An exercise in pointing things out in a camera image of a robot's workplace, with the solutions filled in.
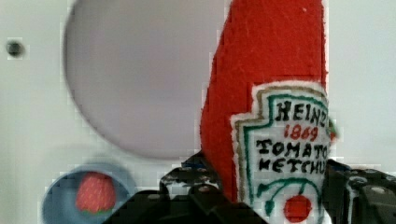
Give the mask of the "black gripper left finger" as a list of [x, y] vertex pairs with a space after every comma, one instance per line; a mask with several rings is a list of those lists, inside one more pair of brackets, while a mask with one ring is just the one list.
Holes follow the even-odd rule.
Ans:
[[103, 224], [268, 224], [245, 203], [233, 203], [199, 152], [163, 176], [157, 190], [132, 196]]

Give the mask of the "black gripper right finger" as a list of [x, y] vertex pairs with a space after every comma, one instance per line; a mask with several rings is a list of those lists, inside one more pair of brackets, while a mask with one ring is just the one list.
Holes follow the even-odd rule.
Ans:
[[332, 224], [396, 224], [396, 180], [328, 160], [323, 204]]

